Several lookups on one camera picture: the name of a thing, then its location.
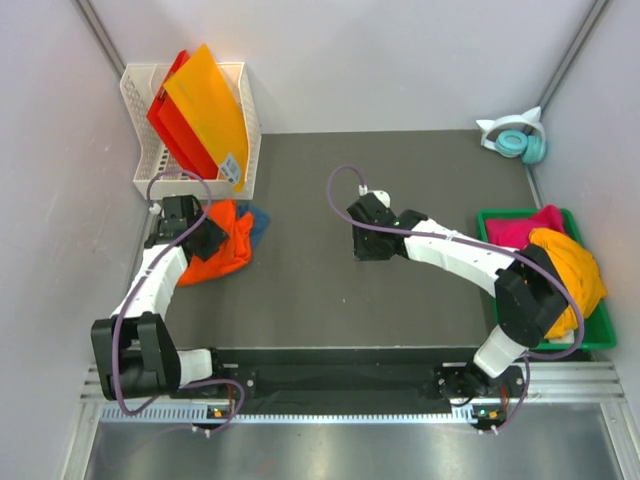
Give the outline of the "orange t shirt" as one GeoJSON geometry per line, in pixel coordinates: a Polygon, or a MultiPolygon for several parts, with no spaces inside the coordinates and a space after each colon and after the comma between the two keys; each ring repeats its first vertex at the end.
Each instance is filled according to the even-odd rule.
{"type": "Polygon", "coordinates": [[[194,257],[177,285],[186,287],[234,273],[249,264],[252,258],[250,233],[254,224],[252,213],[238,211],[234,200],[214,203],[209,218],[228,235],[219,250],[208,260],[194,257]]]}

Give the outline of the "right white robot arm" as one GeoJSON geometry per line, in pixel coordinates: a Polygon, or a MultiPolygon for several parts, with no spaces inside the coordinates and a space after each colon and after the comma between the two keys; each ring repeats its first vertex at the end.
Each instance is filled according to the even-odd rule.
{"type": "Polygon", "coordinates": [[[494,298],[498,324],[457,380],[462,396],[487,396],[498,389],[511,364],[544,340],[571,303],[549,254],[529,245],[498,247],[450,230],[414,210],[396,215],[382,190],[360,187],[348,207],[354,256],[382,261],[395,256],[429,264],[467,280],[494,298]]]}

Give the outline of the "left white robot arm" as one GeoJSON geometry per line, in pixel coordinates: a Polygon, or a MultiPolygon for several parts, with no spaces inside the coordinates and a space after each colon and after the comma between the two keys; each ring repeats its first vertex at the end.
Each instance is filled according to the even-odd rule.
{"type": "Polygon", "coordinates": [[[170,395],[193,384],[205,396],[226,387],[225,370],[209,349],[177,350],[165,317],[178,282],[196,260],[218,253],[228,235],[192,195],[165,197],[152,206],[155,225],[127,296],[90,336],[106,399],[170,395]]]}

